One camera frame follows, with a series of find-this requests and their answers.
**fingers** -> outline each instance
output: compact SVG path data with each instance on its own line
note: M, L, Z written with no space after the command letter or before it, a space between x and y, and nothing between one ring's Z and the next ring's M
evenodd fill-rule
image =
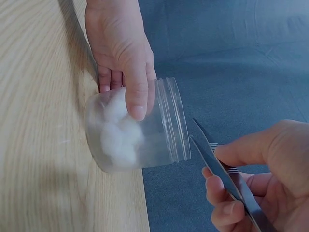
M111 70L98 65L98 74L99 74L99 89L100 92L107 92L110 90L110 82L111 82Z
M204 168L202 169L202 174L203 174L203 177L204 177L205 179L207 179L208 177L211 177L211 176L212 176L211 171L210 171L209 168L207 168L207 167L204 167Z
M211 215L211 221L215 227L221 232L231 232L236 223L241 222L245 218L244 205L240 201L221 202L219 203Z
M117 89L122 87L122 72L111 71L111 89Z
M207 178L206 189L206 198L210 204L216 206L220 202L228 200L229 195L226 192L222 180L219 177L213 175Z
M148 82L146 75L145 53L141 51L130 53L130 59L124 62L126 77L126 105L129 114L137 121L145 118L148 99Z
M225 201L227 199L227 194L219 194L219 192L223 188L223 183L221 179L217 176L213 176L207 167L203 168L202 174L207 179L206 189L208 195L207 199L209 200L209 202L215 205L216 202ZM276 177L272 173L261 173L256 175L249 173L240 174L246 181L252 194L256 197L264 197L266 195L269 183L271 183L272 181L276 181Z

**fingernail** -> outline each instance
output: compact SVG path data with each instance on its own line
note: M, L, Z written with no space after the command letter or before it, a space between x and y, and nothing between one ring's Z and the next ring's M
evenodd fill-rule
M110 91L110 87L109 86L100 86L100 92L104 93Z
M230 215L233 212L235 204L236 202L233 202L223 207L223 213L225 213L226 215Z
M131 112L133 114L133 117L137 120L137 121L142 121L145 118L145 108L143 106L133 106L131 108Z

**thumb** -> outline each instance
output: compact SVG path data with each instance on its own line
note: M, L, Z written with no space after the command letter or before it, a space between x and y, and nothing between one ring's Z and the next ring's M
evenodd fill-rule
M217 147L217 158L230 166L245 166L252 164L267 164L278 155L280 147L292 145L291 137L297 137L297 127L304 127L304 123L283 120L272 127L253 134L246 135L230 144Z
M266 164L295 196L302 196L309 193L308 138L309 123L283 120L219 146L215 153L221 162L230 166Z
M144 49L128 54L123 67L126 78L126 106L131 117L137 121L145 118L148 98L146 55Z

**knuckle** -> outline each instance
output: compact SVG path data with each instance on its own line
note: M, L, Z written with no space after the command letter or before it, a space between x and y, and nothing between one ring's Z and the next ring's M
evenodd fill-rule
M111 85L116 86L116 85L120 85L120 84L121 84L121 80L115 80L115 79L111 80Z
M131 88L128 88L130 97L134 99L145 98L148 96L148 85L146 83L138 83Z

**hand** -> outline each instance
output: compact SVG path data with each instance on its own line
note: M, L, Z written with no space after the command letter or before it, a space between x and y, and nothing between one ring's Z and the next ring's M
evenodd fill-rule
M98 65L100 92L126 86L126 106L136 120L147 111L154 58L138 0L87 0L86 32Z
M216 149L230 166L266 164L270 173L245 174L252 193L278 231L309 228L309 123L284 120L273 127ZM255 232L242 202L233 201L219 177L203 169L207 199L215 206L211 219L221 232Z

